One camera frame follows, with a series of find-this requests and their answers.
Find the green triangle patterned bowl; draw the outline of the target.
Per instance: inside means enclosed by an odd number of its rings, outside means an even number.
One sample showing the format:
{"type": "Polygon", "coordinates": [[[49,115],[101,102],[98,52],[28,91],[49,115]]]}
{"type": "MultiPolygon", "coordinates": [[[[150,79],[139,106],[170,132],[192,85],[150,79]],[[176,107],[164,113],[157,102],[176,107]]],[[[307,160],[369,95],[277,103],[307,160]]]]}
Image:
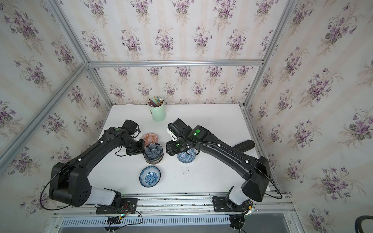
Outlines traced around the green triangle patterned bowl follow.
{"type": "Polygon", "coordinates": [[[156,158],[156,159],[148,159],[148,158],[145,158],[145,161],[148,163],[148,164],[151,164],[151,165],[155,165],[155,164],[158,164],[162,161],[162,157],[159,157],[159,158],[156,158]]]}

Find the black petal patterned bowl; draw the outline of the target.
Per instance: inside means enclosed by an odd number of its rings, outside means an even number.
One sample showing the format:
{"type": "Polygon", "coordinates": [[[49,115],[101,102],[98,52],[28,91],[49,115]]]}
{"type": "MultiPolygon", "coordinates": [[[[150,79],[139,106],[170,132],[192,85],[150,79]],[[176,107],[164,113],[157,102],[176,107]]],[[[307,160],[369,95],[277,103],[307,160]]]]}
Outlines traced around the black petal patterned bowl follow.
{"type": "Polygon", "coordinates": [[[144,157],[147,160],[157,160],[163,154],[163,147],[158,143],[151,143],[144,148],[144,157]]]}

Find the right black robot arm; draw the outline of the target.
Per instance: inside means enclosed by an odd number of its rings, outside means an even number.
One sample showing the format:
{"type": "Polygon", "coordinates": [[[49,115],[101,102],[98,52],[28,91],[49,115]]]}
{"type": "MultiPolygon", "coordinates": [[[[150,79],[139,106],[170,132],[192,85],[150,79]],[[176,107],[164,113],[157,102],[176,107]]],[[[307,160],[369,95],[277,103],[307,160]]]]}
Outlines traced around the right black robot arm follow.
{"type": "Polygon", "coordinates": [[[270,163],[263,156],[255,158],[229,146],[208,129],[198,125],[168,124],[172,140],[166,143],[166,153],[174,156],[195,148],[207,153],[237,172],[244,182],[234,186],[228,195],[230,202],[240,205],[247,200],[262,202],[270,182],[270,163]]]}

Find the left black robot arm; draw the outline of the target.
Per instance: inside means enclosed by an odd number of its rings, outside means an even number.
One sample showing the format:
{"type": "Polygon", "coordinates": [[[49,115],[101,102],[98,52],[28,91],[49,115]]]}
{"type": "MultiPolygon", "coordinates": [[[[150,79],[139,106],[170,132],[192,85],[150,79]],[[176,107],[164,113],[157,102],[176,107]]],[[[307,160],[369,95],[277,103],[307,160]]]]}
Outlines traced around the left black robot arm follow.
{"type": "Polygon", "coordinates": [[[144,140],[135,140],[126,129],[111,127],[81,155],[51,170],[49,198],[74,207],[88,203],[92,186],[90,172],[115,148],[124,147],[129,155],[143,153],[144,140]]]}

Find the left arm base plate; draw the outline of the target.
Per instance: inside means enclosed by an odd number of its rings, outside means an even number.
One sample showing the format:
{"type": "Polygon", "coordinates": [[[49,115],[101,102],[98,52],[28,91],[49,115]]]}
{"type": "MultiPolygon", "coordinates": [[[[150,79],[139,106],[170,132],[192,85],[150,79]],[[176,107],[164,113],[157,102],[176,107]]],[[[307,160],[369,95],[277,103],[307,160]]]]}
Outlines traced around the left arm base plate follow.
{"type": "Polygon", "coordinates": [[[110,214],[134,214],[136,211],[138,199],[125,198],[120,201],[114,201],[112,205],[99,205],[96,209],[97,215],[110,215],[110,214]]]}

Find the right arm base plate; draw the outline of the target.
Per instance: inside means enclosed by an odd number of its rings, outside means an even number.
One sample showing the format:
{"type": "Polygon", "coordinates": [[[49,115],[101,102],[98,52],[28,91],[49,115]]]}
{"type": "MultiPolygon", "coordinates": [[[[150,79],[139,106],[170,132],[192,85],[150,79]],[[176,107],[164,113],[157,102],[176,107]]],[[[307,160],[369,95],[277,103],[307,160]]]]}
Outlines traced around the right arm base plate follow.
{"type": "Polygon", "coordinates": [[[229,195],[231,194],[234,186],[230,188],[226,196],[213,196],[212,203],[215,213],[222,213],[222,212],[248,212],[252,209],[253,202],[248,199],[244,201],[242,204],[237,205],[233,201],[229,199],[229,195]]]}

